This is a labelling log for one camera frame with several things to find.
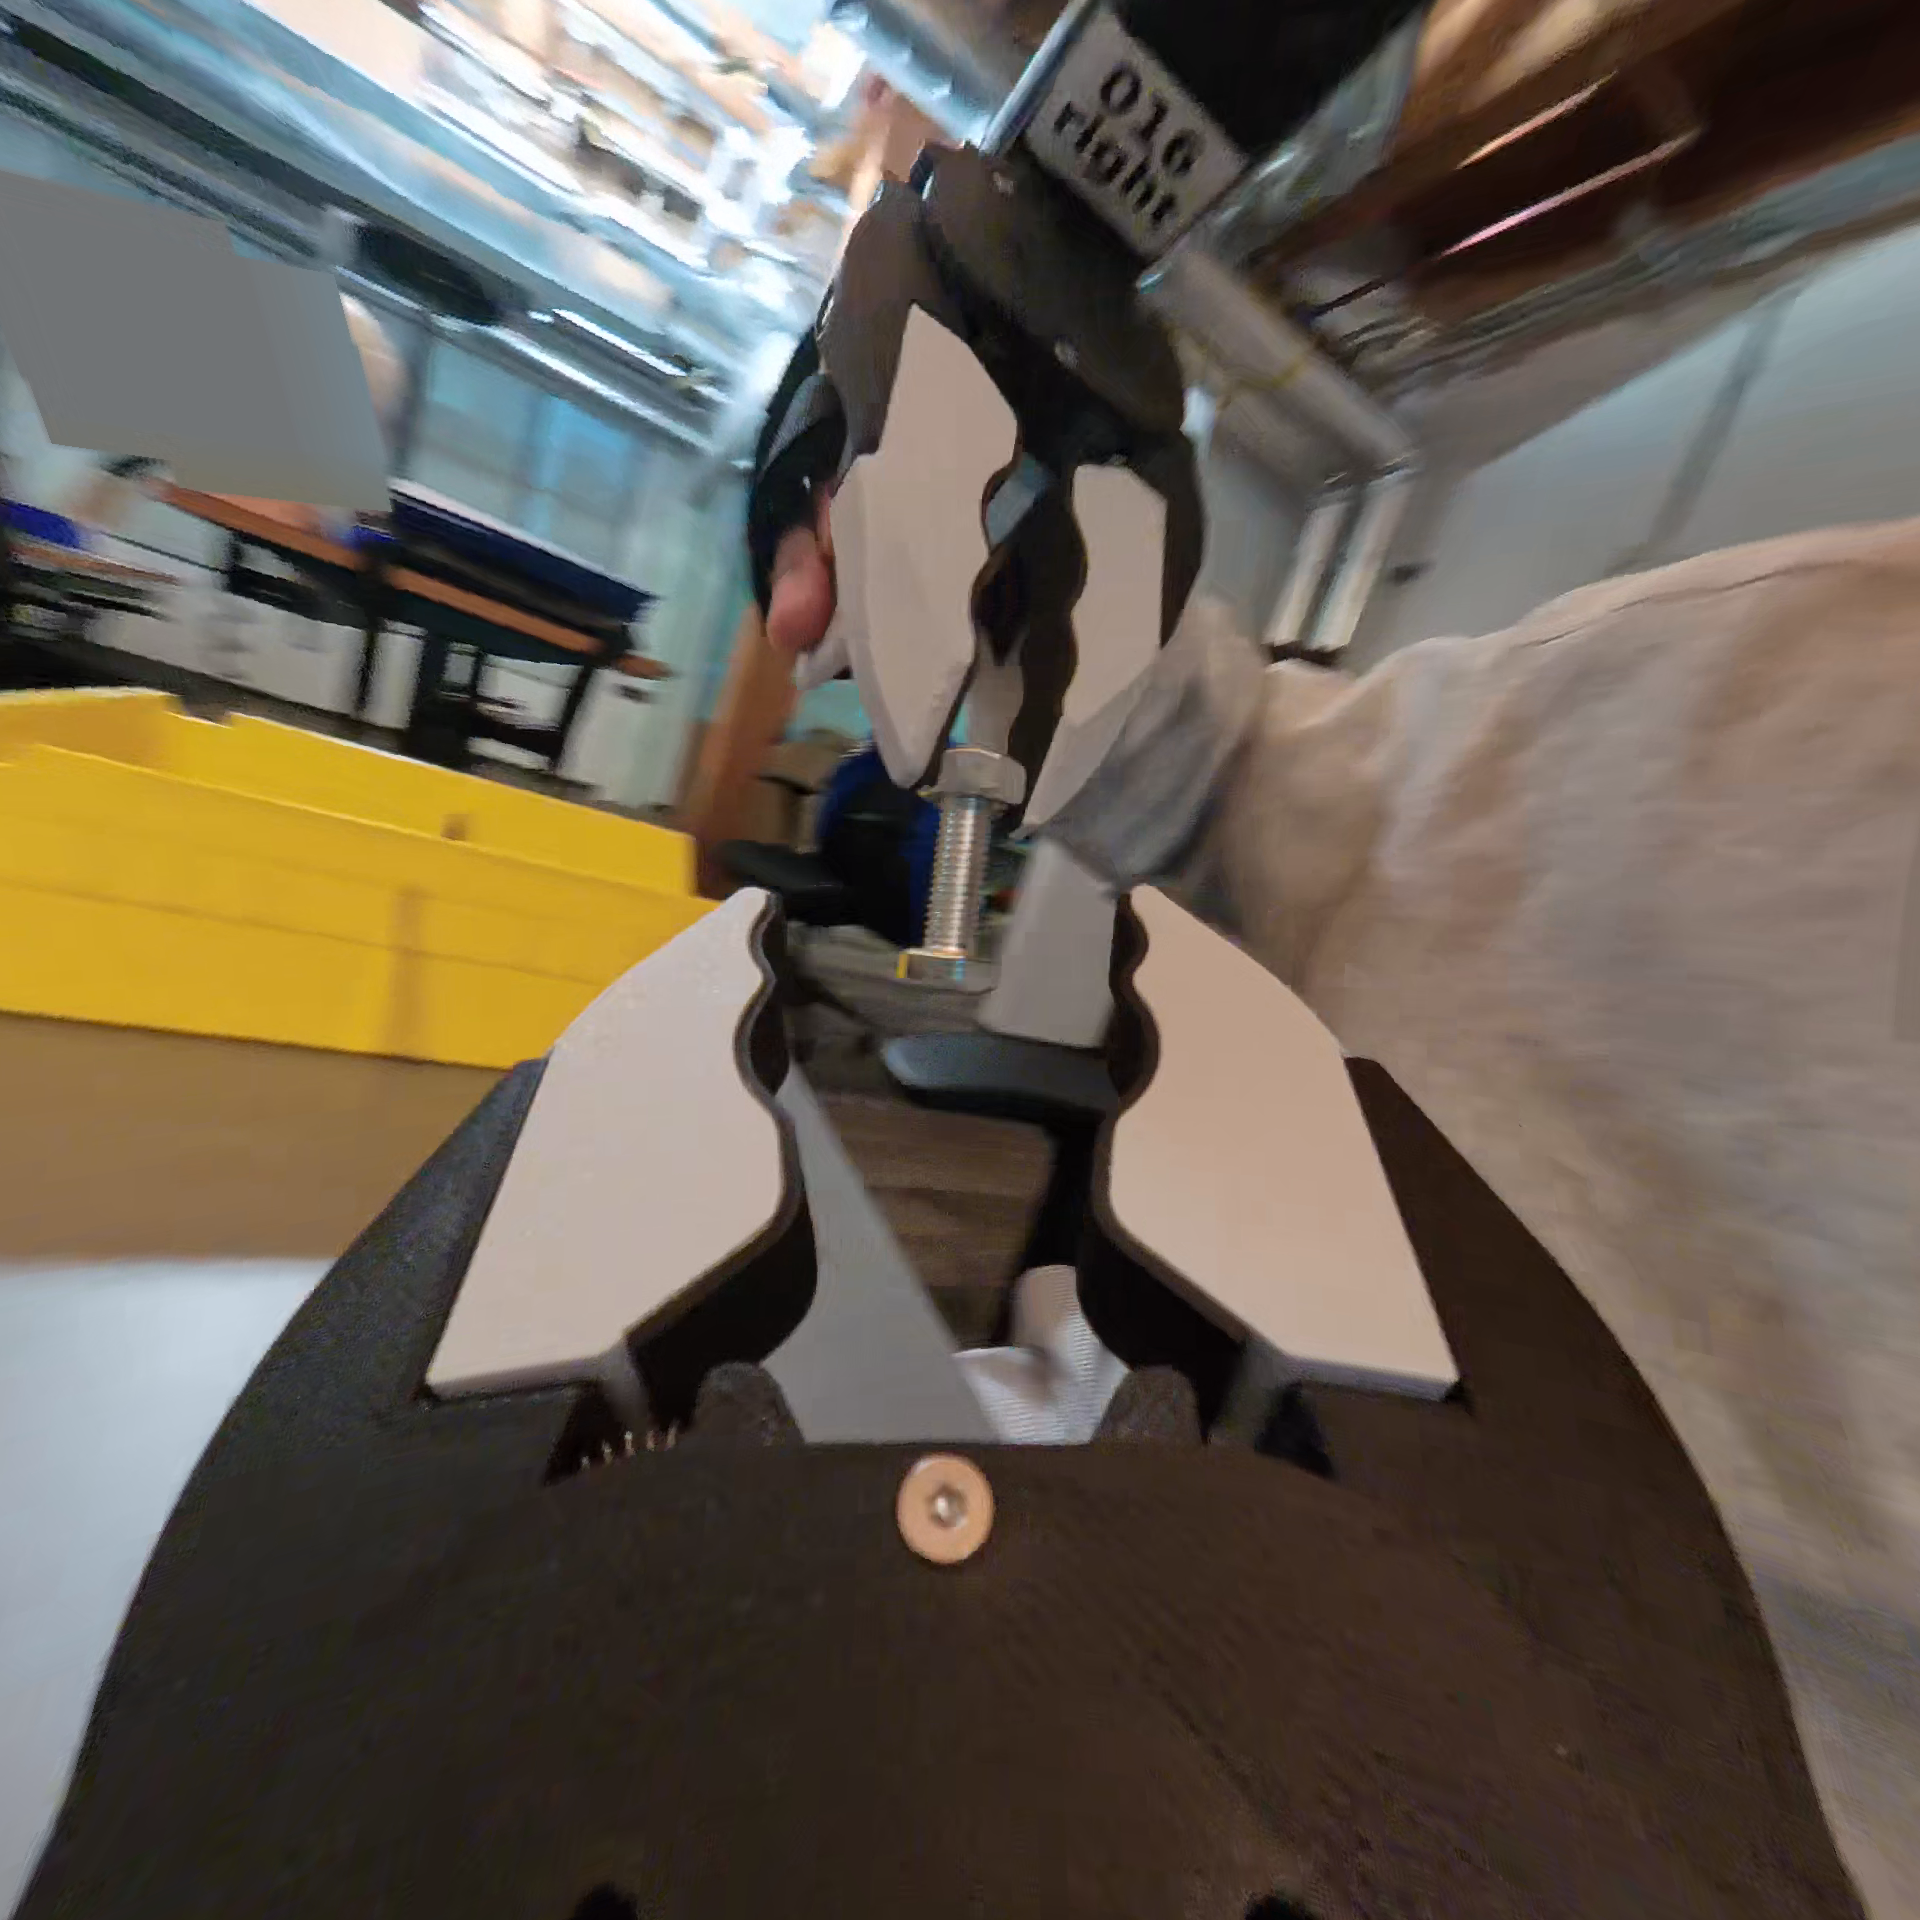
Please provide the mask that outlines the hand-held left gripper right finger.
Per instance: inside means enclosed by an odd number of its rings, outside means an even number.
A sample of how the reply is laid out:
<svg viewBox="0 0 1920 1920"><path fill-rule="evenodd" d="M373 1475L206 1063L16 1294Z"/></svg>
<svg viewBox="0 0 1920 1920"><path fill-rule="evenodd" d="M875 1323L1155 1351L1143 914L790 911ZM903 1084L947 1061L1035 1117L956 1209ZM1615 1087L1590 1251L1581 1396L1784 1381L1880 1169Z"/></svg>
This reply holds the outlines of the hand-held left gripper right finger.
<svg viewBox="0 0 1920 1920"><path fill-rule="evenodd" d="M1341 1045L1161 889L1133 889L1115 934L1141 1054L1095 1151L1101 1238L1295 1379L1443 1402L1459 1364Z"/></svg>

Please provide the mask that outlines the grey desk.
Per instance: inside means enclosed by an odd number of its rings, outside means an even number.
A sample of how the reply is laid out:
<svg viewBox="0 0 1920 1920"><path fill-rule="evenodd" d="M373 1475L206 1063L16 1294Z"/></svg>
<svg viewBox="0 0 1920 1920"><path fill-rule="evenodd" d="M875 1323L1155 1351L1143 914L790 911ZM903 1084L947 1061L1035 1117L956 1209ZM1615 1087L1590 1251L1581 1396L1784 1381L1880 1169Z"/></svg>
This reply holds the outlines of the grey desk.
<svg viewBox="0 0 1920 1920"><path fill-rule="evenodd" d="M4 1020L1 1905L62 1803L184 1476L328 1261L488 1093L486 1069ZM772 1358L814 1443L976 1437L953 1348L1044 1173L1016 1124L792 1077L821 1287Z"/></svg>

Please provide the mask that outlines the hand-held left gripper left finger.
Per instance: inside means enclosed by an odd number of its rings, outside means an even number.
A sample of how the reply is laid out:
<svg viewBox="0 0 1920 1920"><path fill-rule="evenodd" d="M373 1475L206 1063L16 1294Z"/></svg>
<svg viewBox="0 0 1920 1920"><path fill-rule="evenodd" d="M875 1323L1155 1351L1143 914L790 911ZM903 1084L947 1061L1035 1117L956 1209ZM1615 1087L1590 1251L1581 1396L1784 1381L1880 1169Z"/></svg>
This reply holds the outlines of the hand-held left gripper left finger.
<svg viewBox="0 0 1920 1920"><path fill-rule="evenodd" d="M776 962L745 889L608 985L549 1049L423 1386L591 1386L692 1404L767 1361L817 1285Z"/></svg>

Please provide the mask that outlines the person's right forearm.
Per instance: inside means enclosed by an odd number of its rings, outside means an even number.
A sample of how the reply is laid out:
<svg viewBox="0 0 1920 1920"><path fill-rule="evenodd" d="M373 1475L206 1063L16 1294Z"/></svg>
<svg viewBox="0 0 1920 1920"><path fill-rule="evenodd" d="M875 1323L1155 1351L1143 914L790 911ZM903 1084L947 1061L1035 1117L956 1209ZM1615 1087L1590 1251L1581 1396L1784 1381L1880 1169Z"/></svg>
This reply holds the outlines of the person's right forearm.
<svg viewBox="0 0 1920 1920"><path fill-rule="evenodd" d="M1523 1213L1916 1213L1916 518L1579 587L1355 679L1190 612L1046 836L1206 865Z"/></svg>

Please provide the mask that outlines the wooden top table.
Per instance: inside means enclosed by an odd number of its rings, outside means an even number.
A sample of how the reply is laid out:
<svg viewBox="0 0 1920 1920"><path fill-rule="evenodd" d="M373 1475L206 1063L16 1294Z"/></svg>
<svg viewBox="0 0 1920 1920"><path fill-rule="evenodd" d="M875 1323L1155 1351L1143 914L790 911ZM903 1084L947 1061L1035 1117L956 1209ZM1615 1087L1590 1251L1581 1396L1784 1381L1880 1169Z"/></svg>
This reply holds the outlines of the wooden top table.
<svg viewBox="0 0 1920 1920"><path fill-rule="evenodd" d="M319 509L293 503L166 475L141 489L223 538L229 595L357 636L344 713L358 729L374 724L381 639L421 638L397 729L407 759L463 773L476 743L495 743L539 756L555 778L597 679L649 689L673 674L640 646L656 602L646 589L419 487L396 483L389 509L358 515L340 533ZM491 700L495 663L564 667L557 719L521 717Z"/></svg>

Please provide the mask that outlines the black office chair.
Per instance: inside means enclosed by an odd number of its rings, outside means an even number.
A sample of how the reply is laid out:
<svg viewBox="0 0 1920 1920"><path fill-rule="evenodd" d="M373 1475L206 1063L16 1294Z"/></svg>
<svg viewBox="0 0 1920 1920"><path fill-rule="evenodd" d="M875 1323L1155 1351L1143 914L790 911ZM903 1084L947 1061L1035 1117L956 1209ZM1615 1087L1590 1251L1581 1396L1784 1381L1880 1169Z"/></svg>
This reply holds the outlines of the black office chair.
<svg viewBox="0 0 1920 1920"><path fill-rule="evenodd" d="M804 927L863 927L900 947L910 892L891 855L861 855L838 846L797 851L734 839L713 852L729 881L758 886L781 902L783 916Z"/></svg>

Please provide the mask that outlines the white cloth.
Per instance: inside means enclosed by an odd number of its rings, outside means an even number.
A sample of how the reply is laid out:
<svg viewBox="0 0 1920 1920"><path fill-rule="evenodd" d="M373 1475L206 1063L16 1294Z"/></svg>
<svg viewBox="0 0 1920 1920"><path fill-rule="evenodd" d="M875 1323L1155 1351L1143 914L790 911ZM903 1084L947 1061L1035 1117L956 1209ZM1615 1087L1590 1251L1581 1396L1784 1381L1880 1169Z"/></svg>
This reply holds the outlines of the white cloth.
<svg viewBox="0 0 1920 1920"><path fill-rule="evenodd" d="M1013 1329L956 1355L990 1437L1008 1446L1084 1446L1125 1381L1101 1343L1069 1265L1033 1266L1013 1289Z"/></svg>

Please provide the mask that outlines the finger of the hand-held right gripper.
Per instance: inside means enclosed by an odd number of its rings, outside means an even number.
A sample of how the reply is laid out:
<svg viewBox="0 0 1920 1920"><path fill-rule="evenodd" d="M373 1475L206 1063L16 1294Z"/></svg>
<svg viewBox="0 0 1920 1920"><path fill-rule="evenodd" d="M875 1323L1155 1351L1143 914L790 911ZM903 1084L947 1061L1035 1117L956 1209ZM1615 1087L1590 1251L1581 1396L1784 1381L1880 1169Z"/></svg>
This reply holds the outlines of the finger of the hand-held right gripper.
<svg viewBox="0 0 1920 1920"><path fill-rule="evenodd" d="M1120 745L1163 644L1165 500L1080 467L1023 508L976 587L976 745L1023 778L1016 821L1051 828Z"/></svg>
<svg viewBox="0 0 1920 1920"><path fill-rule="evenodd" d="M905 308L877 445L831 498L833 615L825 663L853 679L896 783L936 783L976 669L973 589L988 497L1016 455L1016 417L971 348Z"/></svg>

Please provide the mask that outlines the person's right hand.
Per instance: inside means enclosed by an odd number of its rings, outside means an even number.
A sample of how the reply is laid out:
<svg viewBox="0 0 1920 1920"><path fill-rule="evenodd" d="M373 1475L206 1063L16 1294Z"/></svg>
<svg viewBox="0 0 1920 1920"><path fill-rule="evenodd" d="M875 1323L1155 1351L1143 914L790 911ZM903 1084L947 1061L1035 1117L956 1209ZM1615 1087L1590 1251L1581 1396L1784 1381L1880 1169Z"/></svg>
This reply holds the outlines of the person's right hand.
<svg viewBox="0 0 1920 1920"><path fill-rule="evenodd" d="M809 493L804 518L774 542L760 623L767 643L797 660L822 646L833 610L831 487L821 485Z"/></svg>

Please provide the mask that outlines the silver hex bolt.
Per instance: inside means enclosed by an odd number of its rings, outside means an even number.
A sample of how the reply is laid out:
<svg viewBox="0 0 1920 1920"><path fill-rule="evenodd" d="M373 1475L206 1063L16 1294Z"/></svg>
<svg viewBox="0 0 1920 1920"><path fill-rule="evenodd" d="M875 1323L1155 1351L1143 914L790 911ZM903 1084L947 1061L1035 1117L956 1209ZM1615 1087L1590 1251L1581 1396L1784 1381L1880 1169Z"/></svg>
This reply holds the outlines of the silver hex bolt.
<svg viewBox="0 0 1920 1920"><path fill-rule="evenodd" d="M1004 814L1021 807L1023 789L1023 769L1013 754L971 745L947 750L924 789L939 825L919 947L976 954L992 831Z"/></svg>

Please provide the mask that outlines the blue jacket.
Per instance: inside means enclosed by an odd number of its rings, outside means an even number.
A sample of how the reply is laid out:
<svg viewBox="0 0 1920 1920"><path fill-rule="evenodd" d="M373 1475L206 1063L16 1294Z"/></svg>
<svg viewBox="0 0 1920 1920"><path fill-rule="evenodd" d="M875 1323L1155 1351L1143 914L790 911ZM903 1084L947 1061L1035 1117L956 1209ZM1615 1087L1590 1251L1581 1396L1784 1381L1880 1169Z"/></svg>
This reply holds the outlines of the blue jacket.
<svg viewBox="0 0 1920 1920"><path fill-rule="evenodd" d="M893 948L920 945L941 812L888 778L875 743L846 756L827 780L816 851L848 892L853 918Z"/></svg>

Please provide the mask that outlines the yellow plastic bin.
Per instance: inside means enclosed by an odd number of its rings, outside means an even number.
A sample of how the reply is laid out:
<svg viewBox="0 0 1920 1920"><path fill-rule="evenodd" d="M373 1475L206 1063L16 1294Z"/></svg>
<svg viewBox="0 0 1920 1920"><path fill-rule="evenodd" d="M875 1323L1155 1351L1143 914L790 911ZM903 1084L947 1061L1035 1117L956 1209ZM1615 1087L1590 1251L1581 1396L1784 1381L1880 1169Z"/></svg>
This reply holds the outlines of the yellow plastic bin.
<svg viewBox="0 0 1920 1920"><path fill-rule="evenodd" d="M678 831L148 689L1 701L12 1017L476 1069L708 911Z"/></svg>

